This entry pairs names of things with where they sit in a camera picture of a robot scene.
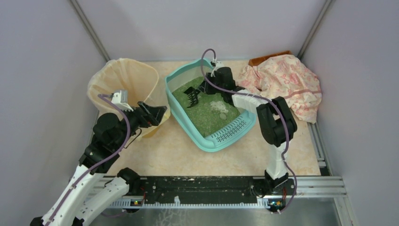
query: trash bag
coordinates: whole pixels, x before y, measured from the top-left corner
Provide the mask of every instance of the trash bag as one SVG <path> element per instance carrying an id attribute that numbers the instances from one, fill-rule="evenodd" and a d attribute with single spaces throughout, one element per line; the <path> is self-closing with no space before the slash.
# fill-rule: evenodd
<path id="1" fill-rule="evenodd" d="M 170 109 L 166 96 L 165 80 L 160 78 L 158 72 L 151 66 L 136 60 L 120 58 L 110 60 L 97 72 L 88 83 L 87 96 L 100 111 L 114 113 L 119 119 L 122 116 L 110 105 L 101 100 L 98 94 L 107 94 L 119 89 L 128 91 L 128 104 L 138 106 L 138 101 L 150 106 L 167 106 L 161 124 L 170 117 Z M 143 128 L 142 136 L 149 134 L 157 127 Z"/>

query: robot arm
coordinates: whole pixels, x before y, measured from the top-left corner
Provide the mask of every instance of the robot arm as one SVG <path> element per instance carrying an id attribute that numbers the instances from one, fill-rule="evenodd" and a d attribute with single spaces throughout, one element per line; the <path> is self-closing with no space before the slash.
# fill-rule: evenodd
<path id="1" fill-rule="evenodd" d="M 139 107 L 131 107 L 127 103 L 127 92 L 124 90 L 113 93 L 111 103 L 124 111 L 129 125 L 126 125 L 124 119 L 119 120 L 113 113 L 106 113 L 98 118 L 93 127 L 92 141 L 80 158 L 68 186 L 54 206 L 44 216 L 34 218 L 31 226 L 88 226 L 121 196 L 144 194 L 139 188 L 140 176 L 131 169 L 125 168 L 106 184 L 101 192 L 85 202 L 93 186 L 106 174 L 119 158 L 119 154 L 93 168 L 89 173 L 87 171 L 115 154 L 124 145 L 128 126 L 129 137 L 135 135 L 139 128 L 158 126 L 167 109 L 165 106 L 151 107 L 144 102 L 138 102 Z"/>
<path id="2" fill-rule="evenodd" d="M 246 89 L 238 92 L 250 94 Z M 286 147 L 286 136 L 281 123 L 282 119 L 274 119 L 274 115 L 277 113 L 265 100 L 239 94 L 232 95 L 231 99 L 235 107 L 243 108 L 249 112 L 257 114 L 262 135 L 269 144 L 269 164 L 266 168 L 265 176 L 269 179 L 270 187 L 278 187 L 280 184 L 288 180 L 287 168 L 281 156 Z M 291 140 L 294 132 L 297 130 L 297 125 L 292 113 L 290 112 L 284 98 L 278 97 L 273 99 L 272 102 L 283 114 L 288 127 L 289 139 Z"/>

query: gray wall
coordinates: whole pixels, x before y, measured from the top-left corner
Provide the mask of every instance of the gray wall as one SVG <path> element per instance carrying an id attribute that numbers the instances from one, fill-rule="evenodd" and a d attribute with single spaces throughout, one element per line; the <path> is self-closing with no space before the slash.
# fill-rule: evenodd
<path id="1" fill-rule="evenodd" d="M 29 225 L 67 185 L 104 63 L 67 0 L 0 1 L 0 225 Z"/>
<path id="2" fill-rule="evenodd" d="M 399 1 L 337 1 L 304 63 L 318 122 L 362 226 L 398 225 Z"/>
<path id="3" fill-rule="evenodd" d="M 79 0 L 111 58 L 297 54 L 325 0 Z"/>

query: pink floral cloth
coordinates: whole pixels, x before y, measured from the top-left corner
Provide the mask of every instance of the pink floral cloth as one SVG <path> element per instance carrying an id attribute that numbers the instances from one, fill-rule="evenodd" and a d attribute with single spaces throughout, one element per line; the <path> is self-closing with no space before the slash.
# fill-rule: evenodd
<path id="1" fill-rule="evenodd" d="M 320 82 L 294 55 L 271 57 L 254 67 L 247 65 L 236 82 L 263 97 L 284 97 L 300 120 L 316 122 L 321 102 Z"/>

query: teal litter box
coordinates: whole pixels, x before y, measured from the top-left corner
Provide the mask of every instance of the teal litter box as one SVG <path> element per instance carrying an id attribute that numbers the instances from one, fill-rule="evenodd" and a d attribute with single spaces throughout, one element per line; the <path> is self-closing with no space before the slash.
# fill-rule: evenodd
<path id="1" fill-rule="evenodd" d="M 217 152 L 225 147 L 232 145 L 234 142 L 243 137 L 256 122 L 256 115 L 246 110 L 239 109 L 241 114 L 230 122 L 227 126 L 221 128 L 217 132 L 203 137 L 195 128 L 182 106 L 172 95 L 172 92 L 188 83 L 189 81 L 202 77 L 201 59 L 193 61 L 189 64 L 181 66 L 165 78 L 166 94 L 170 105 L 170 110 L 177 122 L 188 134 L 191 140 L 203 151 Z M 212 65 L 209 60 L 203 60 L 204 71 L 210 72 Z"/>

